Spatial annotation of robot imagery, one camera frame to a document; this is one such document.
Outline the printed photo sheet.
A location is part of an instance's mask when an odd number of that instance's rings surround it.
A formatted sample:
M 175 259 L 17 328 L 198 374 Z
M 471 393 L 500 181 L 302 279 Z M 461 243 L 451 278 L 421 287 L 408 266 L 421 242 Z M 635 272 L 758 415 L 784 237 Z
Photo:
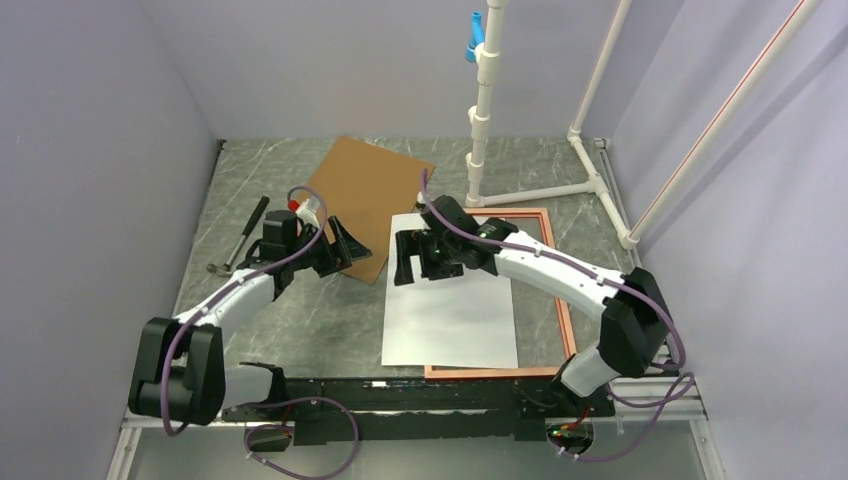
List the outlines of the printed photo sheet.
M 430 281 L 411 259 L 414 282 L 396 286 L 395 234 L 421 229 L 417 214 L 392 217 L 381 364 L 508 369 L 518 366 L 511 280 L 466 269 L 462 276 Z

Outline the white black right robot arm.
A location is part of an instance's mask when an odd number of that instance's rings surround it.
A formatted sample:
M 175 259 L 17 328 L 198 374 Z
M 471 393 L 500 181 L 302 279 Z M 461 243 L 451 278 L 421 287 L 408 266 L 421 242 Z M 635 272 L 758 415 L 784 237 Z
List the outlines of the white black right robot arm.
M 564 415 L 578 413 L 615 379 L 642 377 L 676 332 L 654 276 L 642 268 L 624 273 L 578 260 L 502 218 L 479 222 L 446 195 L 425 204 L 419 216 L 422 226 L 394 235 L 396 286 L 480 270 L 535 287 L 596 321 L 598 340 L 555 374 L 551 401 Z

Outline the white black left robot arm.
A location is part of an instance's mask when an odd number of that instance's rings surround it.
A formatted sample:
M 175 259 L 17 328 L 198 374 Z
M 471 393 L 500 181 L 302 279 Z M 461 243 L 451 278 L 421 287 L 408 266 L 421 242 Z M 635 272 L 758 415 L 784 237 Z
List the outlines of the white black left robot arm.
M 247 321 L 276 301 L 300 270 L 325 277 L 367 259 L 371 251 L 336 217 L 329 228 L 296 213 L 275 210 L 262 235 L 229 280 L 195 307 L 174 318 L 154 317 L 143 327 L 130 391 L 129 410 L 175 423 L 208 425 L 222 410 L 248 406 L 272 420 L 287 406 L 284 370 L 261 362 L 225 364 L 225 348 Z

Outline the brown cardboard backing board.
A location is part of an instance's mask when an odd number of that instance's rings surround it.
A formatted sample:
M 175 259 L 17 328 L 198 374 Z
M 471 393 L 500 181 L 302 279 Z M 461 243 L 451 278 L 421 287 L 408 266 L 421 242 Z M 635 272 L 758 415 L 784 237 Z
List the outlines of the brown cardboard backing board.
M 373 284 L 389 255 L 392 218 L 413 211 L 422 171 L 435 166 L 408 155 L 339 137 L 308 181 L 352 236 L 371 250 L 343 273 Z

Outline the white PVC pipe stand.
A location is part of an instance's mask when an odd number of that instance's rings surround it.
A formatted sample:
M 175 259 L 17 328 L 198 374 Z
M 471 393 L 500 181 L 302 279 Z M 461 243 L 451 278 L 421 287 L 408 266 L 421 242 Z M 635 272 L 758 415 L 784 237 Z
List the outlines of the white PVC pipe stand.
M 626 220 L 623 208 L 618 205 L 618 200 L 612 192 L 612 182 L 607 180 L 606 175 L 596 167 L 594 160 L 588 153 L 588 147 L 584 142 L 583 128 L 597 97 L 601 81 L 607 73 L 614 50 L 619 43 L 625 22 L 630 16 L 633 3 L 631 1 L 619 1 L 616 4 L 576 112 L 572 116 L 568 128 L 559 132 L 564 136 L 572 153 L 577 156 L 585 172 L 585 179 L 545 188 L 522 190 L 517 193 L 487 194 L 483 191 L 483 180 L 484 169 L 488 166 L 488 147 L 491 137 L 551 136 L 555 133 L 552 128 L 539 132 L 534 130 L 535 127 L 542 125 L 542 122 L 536 120 L 534 115 L 545 111 L 540 101 L 531 102 L 528 107 L 520 107 L 518 113 L 512 115 L 508 123 L 501 121 L 500 113 L 495 106 L 497 94 L 495 85 L 499 80 L 503 58 L 505 12 L 508 5 L 507 1 L 487 1 L 485 8 L 480 11 L 485 41 L 475 50 L 477 62 L 470 63 L 476 67 L 477 93 L 476 99 L 467 111 L 471 144 L 465 156 L 467 168 L 465 204 L 469 207 L 493 207 L 591 194 L 601 204 L 620 245 L 626 250 L 632 250 L 625 248 L 620 242 L 620 238 L 631 227 Z

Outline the blue pipe fitting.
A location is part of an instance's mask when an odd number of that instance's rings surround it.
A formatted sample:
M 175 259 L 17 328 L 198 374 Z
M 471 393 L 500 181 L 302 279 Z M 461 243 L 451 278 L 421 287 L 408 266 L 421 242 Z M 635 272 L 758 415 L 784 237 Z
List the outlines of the blue pipe fitting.
M 465 60 L 476 63 L 476 48 L 485 41 L 485 31 L 482 24 L 482 13 L 474 11 L 470 17 L 470 35 L 465 51 Z

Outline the white pole with red stripe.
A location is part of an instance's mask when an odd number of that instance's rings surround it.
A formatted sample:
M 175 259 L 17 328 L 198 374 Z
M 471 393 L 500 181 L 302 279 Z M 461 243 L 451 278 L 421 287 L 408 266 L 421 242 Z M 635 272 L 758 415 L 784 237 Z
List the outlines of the white pole with red stripe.
M 797 36 L 812 15 L 818 10 L 821 1 L 798 1 L 790 14 L 781 23 L 754 61 L 739 79 L 727 98 L 716 111 L 710 122 L 693 142 L 691 148 L 681 159 L 680 163 L 660 188 L 654 199 L 635 224 L 620 238 L 621 244 L 633 249 L 658 220 L 665 209 L 684 186 L 687 177 L 694 170 L 698 161 L 706 154 L 718 134 L 734 117 L 743 101 L 752 93 L 762 77 L 769 71 L 772 64 L 779 58 L 790 42 Z

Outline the black handled hammer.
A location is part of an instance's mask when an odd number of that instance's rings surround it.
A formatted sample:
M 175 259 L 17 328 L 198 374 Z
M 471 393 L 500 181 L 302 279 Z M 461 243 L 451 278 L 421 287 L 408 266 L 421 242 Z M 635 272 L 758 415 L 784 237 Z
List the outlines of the black handled hammer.
M 263 213 L 267 209 L 268 204 L 270 203 L 270 198 L 267 196 L 262 196 L 254 207 L 251 215 L 248 218 L 245 226 L 243 227 L 237 241 L 235 242 L 229 256 L 222 264 L 214 264 L 210 263 L 207 265 L 206 270 L 216 276 L 219 277 L 227 277 L 231 274 L 233 270 L 233 266 L 238 259 L 239 254 L 243 250 L 248 238 L 252 234 L 253 230 L 256 228 L 259 223 Z

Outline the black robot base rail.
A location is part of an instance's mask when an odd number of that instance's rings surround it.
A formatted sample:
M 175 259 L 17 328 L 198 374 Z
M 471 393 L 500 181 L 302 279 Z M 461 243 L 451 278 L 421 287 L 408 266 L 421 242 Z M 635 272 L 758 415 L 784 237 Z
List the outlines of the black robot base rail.
M 576 406 L 555 395 L 548 377 L 426 380 L 417 377 L 290 379 L 300 404 L 258 410 L 227 407 L 225 422 L 286 419 L 297 446 L 352 437 L 356 421 L 364 441 L 508 437 L 543 441 L 549 425 L 578 418 L 610 418 L 615 407 L 603 391 Z

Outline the aluminium extrusion frame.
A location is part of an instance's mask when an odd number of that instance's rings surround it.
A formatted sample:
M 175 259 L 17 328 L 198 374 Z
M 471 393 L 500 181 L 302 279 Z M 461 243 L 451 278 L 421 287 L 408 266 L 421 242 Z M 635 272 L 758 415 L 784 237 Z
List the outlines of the aluminium extrusion frame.
M 144 328 L 141 359 L 134 374 L 126 418 L 109 469 L 112 479 L 130 475 L 134 450 L 144 429 L 159 423 L 160 381 L 170 341 L 186 363 L 171 373 L 177 405 L 169 429 L 239 428 L 250 459 L 292 445 L 351 440 L 433 440 L 510 436 L 518 441 L 549 440 L 561 454 L 588 461 L 595 421 L 686 421 L 707 440 L 708 416 L 695 379 L 673 368 L 672 350 L 652 314 L 638 339 L 637 354 L 654 353 L 644 375 L 625 375 L 588 397 L 566 397 L 548 389 L 562 372 L 552 366 L 447 368 L 425 366 L 411 377 L 288 377 L 270 367 L 269 393 L 230 399 L 223 360 L 224 337 L 217 325 L 199 322 L 186 333 L 176 320 L 156 318 Z

